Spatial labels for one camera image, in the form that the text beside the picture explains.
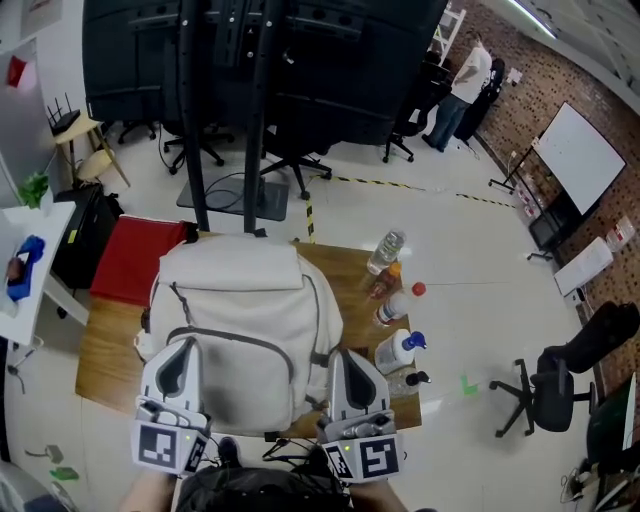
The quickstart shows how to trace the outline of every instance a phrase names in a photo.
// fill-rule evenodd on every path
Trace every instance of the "white desk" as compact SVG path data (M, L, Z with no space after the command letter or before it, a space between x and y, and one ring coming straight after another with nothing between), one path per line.
M18 312L15 317L0 312L0 336L9 341L21 345L33 343L33 334L43 293L51 297L56 304L81 324L87 325L89 320L87 309L75 300L49 273L62 235L75 208L76 205L73 202L55 203L46 217L40 210L32 210L26 206L3 210L9 222L22 231L25 239L29 235L36 235L45 242L44 254L33 266L31 294L18 301Z

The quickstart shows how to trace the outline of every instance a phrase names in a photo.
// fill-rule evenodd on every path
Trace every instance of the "orange bottle cap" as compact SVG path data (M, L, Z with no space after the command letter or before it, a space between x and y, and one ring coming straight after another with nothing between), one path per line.
M393 277L398 277L402 272L402 263L392 263L389 267L389 274Z

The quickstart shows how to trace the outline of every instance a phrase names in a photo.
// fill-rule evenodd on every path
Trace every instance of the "blue bottle cap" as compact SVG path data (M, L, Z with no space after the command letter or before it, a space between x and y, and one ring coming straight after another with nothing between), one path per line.
M427 341L424 339L424 334L420 331L414 331L411 336L402 340L402 348L405 350L413 350L416 347L427 348Z

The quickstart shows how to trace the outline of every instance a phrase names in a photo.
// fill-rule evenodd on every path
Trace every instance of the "white floor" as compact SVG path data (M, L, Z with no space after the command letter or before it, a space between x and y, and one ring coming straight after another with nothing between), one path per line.
M105 176L107 189L121 194L128 213L193 220L192 210L175 205L186 169L170 176L157 142L141 133L136 142L117 147L132 186L126 189L113 172ZM490 392L488 382L517 384L513 360L524 358L535 368L545 346L564 343L579 330L578 317L559 295L550 265L525 260L534 244L517 210L455 195L513 201L487 187L489 178L500 173L486 153L476 143L477 156L458 148L455 139L444 154L419 137L407 144L416 152L412 164L396 152L385 165L381 148L351 144L332 148L323 163L336 176L395 181L424 192L320 179L309 185L317 243L372 249L389 228L400 227L408 235L404 279L427 284L428 293L410 320L427 336L429 347L418 353L417 364L433 382L420 392L423 426L403 431L408 456L393 486L410 510L573 510L559 503L560 479L585 454L586 406L576 405L566 433L538 430L525 439L521 421L496 439L494 431L514 401L501 391ZM223 176L242 170L239 143L219 149L226 165L211 165L203 153L206 172ZM308 240L306 205L297 198L292 174L275 173L269 179L291 181L287 218L258 221L258 227L272 237ZM242 217L210 212L209 219L212 231L242 231ZM116 510L137 473L130 460L129 418L74 394L82 330L73 320L58 319L46 299L37 332L46 345L22 367L26 395L16 378L6 377L12 460L49 486L53 465L24 450L56 444L65 456L62 465L80 474L78 481L62 483L79 510ZM9 361L23 353L10 353ZM478 386L477 393L464 394L465 377L468 386ZM577 389L586 389L588 378L592 375L578 377ZM267 449L259 439L242 439L241 447L247 463Z

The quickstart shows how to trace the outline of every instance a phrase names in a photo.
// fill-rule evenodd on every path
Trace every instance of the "red cloth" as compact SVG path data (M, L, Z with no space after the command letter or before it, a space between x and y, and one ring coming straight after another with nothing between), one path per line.
M100 259L91 295L148 307L160 256L186 237L184 223L120 217Z

